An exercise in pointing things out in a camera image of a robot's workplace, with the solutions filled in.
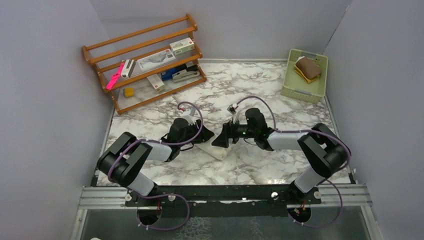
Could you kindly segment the cream white towel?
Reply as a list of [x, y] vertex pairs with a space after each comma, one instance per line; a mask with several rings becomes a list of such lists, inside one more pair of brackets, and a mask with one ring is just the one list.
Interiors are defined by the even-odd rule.
[[211, 141], [195, 144], [194, 146], [217, 160], [224, 160], [233, 149], [232, 146], [228, 148], [213, 146]]

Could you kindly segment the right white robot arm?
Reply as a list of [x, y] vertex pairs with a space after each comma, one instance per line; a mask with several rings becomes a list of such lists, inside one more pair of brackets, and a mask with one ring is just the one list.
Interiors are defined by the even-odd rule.
[[253, 139], [265, 151], [294, 150], [305, 155], [307, 167], [291, 184], [289, 199], [300, 204], [309, 191], [344, 167], [351, 157], [349, 148], [323, 123], [298, 131], [278, 131], [269, 127], [258, 108], [245, 112], [246, 123], [232, 119], [222, 125], [212, 146], [228, 148], [239, 139]]

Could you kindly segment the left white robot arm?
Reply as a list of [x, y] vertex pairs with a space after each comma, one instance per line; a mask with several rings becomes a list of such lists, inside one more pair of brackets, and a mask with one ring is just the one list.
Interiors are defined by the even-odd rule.
[[98, 159], [96, 168], [109, 180], [138, 193], [144, 205], [157, 200], [157, 185], [141, 173], [146, 161], [171, 162], [182, 151], [182, 146], [202, 144], [215, 134], [200, 119], [176, 118], [169, 132], [159, 141], [137, 139], [129, 132], [122, 133]]

